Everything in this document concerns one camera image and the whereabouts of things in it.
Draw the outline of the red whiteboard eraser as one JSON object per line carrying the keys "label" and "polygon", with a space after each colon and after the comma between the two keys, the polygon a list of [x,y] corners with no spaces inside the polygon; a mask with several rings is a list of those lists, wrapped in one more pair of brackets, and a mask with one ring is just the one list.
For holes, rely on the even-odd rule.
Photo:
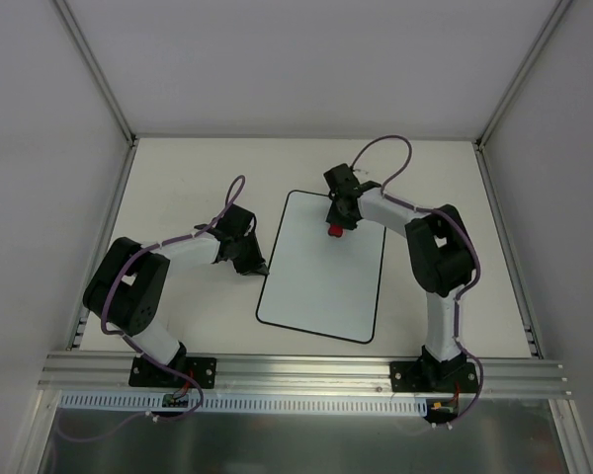
{"label": "red whiteboard eraser", "polygon": [[332,224],[329,226],[327,234],[334,238],[341,238],[344,235],[344,229],[342,226]]}

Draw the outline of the white whiteboard black rim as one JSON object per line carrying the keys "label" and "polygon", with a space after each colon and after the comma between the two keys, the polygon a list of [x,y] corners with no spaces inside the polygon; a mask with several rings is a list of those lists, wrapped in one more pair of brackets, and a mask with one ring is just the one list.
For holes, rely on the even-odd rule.
{"label": "white whiteboard black rim", "polygon": [[256,319],[365,345],[375,334],[385,229],[363,221],[331,236],[330,204],[326,195],[288,193]]}

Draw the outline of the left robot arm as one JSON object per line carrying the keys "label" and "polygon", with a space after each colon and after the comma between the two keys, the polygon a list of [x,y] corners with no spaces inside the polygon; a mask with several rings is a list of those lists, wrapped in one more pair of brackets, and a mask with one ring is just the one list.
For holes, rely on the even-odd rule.
{"label": "left robot arm", "polygon": [[144,246],[128,237],[113,242],[83,294],[86,309],[100,319],[101,331],[118,336],[165,386],[180,383],[187,349],[157,321],[165,283],[198,267],[231,262],[241,276],[269,271],[256,237],[256,215],[236,204],[216,221],[187,236]]}

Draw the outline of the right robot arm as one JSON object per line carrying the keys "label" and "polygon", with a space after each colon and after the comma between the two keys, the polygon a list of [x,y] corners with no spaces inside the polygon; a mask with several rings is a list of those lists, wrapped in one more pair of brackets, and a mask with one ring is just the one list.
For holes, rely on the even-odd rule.
{"label": "right robot arm", "polygon": [[461,300],[480,278],[480,264],[458,210],[426,208],[387,194],[383,186],[360,182],[347,164],[323,174],[331,205],[328,234],[340,237],[365,220],[405,238],[413,276],[427,299],[427,336],[421,355],[395,390],[453,391],[466,380],[467,355],[461,341]]}

